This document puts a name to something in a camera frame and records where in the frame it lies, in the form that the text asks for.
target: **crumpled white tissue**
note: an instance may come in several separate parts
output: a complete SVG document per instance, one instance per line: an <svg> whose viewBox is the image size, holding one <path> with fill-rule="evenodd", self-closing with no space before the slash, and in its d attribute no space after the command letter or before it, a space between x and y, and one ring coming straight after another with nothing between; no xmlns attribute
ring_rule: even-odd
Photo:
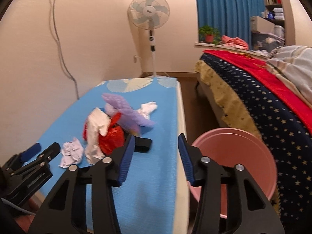
<svg viewBox="0 0 312 234"><path fill-rule="evenodd" d="M76 137L73 138L72 142L64 143L60 150L63 156L59 166L67 168L71 164L79 164L82 160L83 151L84 149Z"/></svg>
<svg viewBox="0 0 312 234"><path fill-rule="evenodd" d="M105 155L99 147L99 133L106 136L110 125L110 118L99 108L95 108L88 116L86 132L88 145L85 156L89 164L96 164Z"/></svg>
<svg viewBox="0 0 312 234"><path fill-rule="evenodd" d="M141 104L141 108L137 110L145 119L149 119L150 114L157 109L156 102L148 102L146 104Z"/></svg>

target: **purple cloth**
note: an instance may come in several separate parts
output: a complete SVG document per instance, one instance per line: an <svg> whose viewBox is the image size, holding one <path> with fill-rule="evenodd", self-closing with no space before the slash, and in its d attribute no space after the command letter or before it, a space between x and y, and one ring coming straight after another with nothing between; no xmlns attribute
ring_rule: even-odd
<svg viewBox="0 0 312 234"><path fill-rule="evenodd" d="M105 112L109 116L113 116L115 113L120 112L121 118L118 124L128 132L135 132L140 134L140 126L154 127L155 122L145 119L136 110L134 110L124 97L117 94L103 93L102 98L107 103L105 105Z"/></svg>

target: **electrical cord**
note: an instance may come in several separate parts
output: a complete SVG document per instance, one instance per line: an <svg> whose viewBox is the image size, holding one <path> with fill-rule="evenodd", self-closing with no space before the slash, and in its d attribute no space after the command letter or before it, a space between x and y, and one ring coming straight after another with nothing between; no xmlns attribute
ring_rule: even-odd
<svg viewBox="0 0 312 234"><path fill-rule="evenodd" d="M26 213L26 214L28 214L28 215L33 215L33 216L36 215L36 214L33 213L33 212L30 212L30 211L28 211L28 210L25 210L25 209L23 209L23 208L21 208L21 207L16 206L16 205L13 204L12 202L10 202L10 201L8 201L8 200L6 200L6 199L4 199L4 198L1 198L1 200L3 201L4 204L11 206L11 207L13 207L14 209L17 209L18 211L21 211L21 212Z"/></svg>
<svg viewBox="0 0 312 234"><path fill-rule="evenodd" d="M56 0L53 0L53 3L52 3L51 0L49 0L49 2L50 2L49 29L50 29L50 32L51 32L51 35L52 35L54 41L57 44L57 47L58 47L58 54L59 54L61 68L62 68L64 74L67 76L67 78L69 78L70 80L72 80L74 82L75 91L76 91L76 97L77 97L77 100L79 100L79 92L78 92L77 81L72 76L72 74L69 72L69 70L68 70L68 68L67 68L67 66L65 64L64 57L63 57L62 47L61 47L61 44L60 44L60 37L58 35L57 26L56 26L56 22L55 22L55 1ZM52 19L53 19L53 28L54 28L55 36L54 36L54 34L52 32L52 27L51 27L51 15L52 15Z"/></svg>

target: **wooden floor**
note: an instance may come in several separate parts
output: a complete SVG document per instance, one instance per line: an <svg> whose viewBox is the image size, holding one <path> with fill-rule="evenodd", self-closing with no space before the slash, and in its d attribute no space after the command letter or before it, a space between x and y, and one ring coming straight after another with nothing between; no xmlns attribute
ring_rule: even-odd
<svg viewBox="0 0 312 234"><path fill-rule="evenodd" d="M188 143L192 144L201 134L219 125L201 87L195 90L197 78L178 77L178 81L181 84Z"/></svg>

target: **star-patterned fabric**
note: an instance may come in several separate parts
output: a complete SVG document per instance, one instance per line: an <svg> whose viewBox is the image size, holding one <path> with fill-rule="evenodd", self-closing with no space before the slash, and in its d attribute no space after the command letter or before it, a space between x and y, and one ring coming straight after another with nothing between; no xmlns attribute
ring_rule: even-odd
<svg viewBox="0 0 312 234"><path fill-rule="evenodd" d="M295 223L312 203L311 135L287 105L249 73L212 54L200 59L231 86L249 111L277 165L281 221Z"/></svg>

